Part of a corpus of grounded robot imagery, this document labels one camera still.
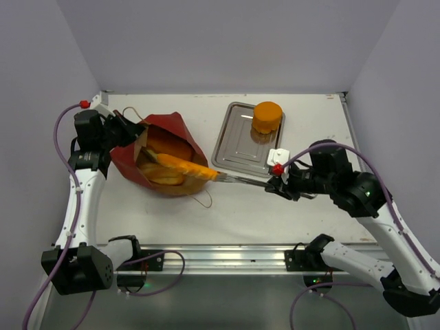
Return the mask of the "orange twisted bread stick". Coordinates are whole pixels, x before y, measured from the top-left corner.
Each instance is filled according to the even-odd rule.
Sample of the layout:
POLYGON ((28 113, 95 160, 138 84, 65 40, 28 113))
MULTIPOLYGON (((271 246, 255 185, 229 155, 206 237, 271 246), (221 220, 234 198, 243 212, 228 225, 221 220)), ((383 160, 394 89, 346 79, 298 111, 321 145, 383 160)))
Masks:
POLYGON ((164 167, 171 168, 183 175, 196 177, 198 179, 216 181, 218 176, 220 175, 220 172, 212 168, 189 162, 184 159, 164 153, 157 154, 155 159, 158 164, 164 167))

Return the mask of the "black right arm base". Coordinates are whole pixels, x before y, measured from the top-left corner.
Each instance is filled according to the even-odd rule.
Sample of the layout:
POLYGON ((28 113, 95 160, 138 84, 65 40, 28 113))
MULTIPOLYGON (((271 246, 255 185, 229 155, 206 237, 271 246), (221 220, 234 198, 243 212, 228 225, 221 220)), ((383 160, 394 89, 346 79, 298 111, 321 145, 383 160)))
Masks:
POLYGON ((297 243, 292 249, 285 250, 284 262, 287 272, 302 274, 302 281, 306 287, 325 283, 323 287, 312 288, 312 292, 315 293, 329 293, 332 288, 333 272, 340 271, 325 265, 315 254, 309 253, 304 243, 297 243))

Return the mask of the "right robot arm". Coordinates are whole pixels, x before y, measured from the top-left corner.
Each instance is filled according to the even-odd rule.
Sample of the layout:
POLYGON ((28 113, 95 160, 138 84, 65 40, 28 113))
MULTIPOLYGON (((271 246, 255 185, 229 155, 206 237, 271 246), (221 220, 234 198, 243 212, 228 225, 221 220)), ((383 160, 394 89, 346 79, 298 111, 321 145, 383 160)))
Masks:
POLYGON ((342 270, 376 288, 401 315, 430 316, 439 310, 439 264, 420 244, 400 215, 393 196, 374 167, 353 170, 350 146, 321 140, 302 154, 311 166, 300 169, 297 156, 271 161, 272 177, 265 189, 288 200, 301 194, 327 195, 333 204, 362 225, 388 256, 380 261, 320 234, 309 243, 300 261, 315 270, 342 270))

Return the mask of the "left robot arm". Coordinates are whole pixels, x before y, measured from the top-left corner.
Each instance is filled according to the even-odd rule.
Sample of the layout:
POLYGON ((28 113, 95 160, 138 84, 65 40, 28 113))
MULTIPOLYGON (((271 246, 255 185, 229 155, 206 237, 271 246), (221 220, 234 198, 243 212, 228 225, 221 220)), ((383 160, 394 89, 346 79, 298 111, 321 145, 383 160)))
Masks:
POLYGON ((77 136, 66 160, 70 193, 65 220, 54 247, 41 257, 43 269, 62 296, 108 289, 119 266, 135 270, 143 261, 133 235, 114 237, 98 247, 96 222, 111 151, 133 143, 145 128, 119 111, 103 116, 92 109, 78 112, 74 126, 77 136))

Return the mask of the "metal serving tongs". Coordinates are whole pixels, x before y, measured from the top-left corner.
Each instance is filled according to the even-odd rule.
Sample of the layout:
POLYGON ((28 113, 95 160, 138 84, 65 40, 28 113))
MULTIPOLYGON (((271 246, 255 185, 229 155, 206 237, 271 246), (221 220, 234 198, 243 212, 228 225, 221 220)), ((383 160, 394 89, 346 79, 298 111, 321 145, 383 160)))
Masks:
POLYGON ((280 177, 270 177, 267 182, 263 182, 256 179, 249 179, 246 177, 240 177, 228 173, 219 172, 213 181, 231 184, 246 184, 261 187, 264 188, 265 192, 267 193, 278 195, 279 197, 290 201, 298 201, 301 197, 312 200, 318 196, 317 194, 294 191, 288 188, 287 184, 285 184, 280 177))

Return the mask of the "red paper bag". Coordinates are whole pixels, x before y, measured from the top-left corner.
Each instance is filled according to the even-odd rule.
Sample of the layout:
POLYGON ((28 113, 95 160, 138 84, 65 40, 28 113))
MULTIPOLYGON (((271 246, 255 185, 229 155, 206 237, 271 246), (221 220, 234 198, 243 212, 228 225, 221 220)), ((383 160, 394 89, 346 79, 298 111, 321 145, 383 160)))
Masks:
POLYGON ((126 147, 116 147, 111 159, 120 174, 130 182, 167 197, 190 197, 205 190, 214 177, 208 160, 195 142, 178 112, 153 114, 143 118, 133 111, 143 129, 140 137, 126 147))

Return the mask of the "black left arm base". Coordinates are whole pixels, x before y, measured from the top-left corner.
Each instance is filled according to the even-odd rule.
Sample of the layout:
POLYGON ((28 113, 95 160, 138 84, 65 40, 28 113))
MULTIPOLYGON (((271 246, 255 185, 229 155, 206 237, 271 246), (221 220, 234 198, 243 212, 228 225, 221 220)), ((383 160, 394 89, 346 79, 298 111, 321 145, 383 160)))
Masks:
POLYGON ((147 287, 148 272, 161 272, 164 257, 162 255, 127 265, 124 262, 117 269, 116 284, 119 289, 130 293, 138 293, 147 287))

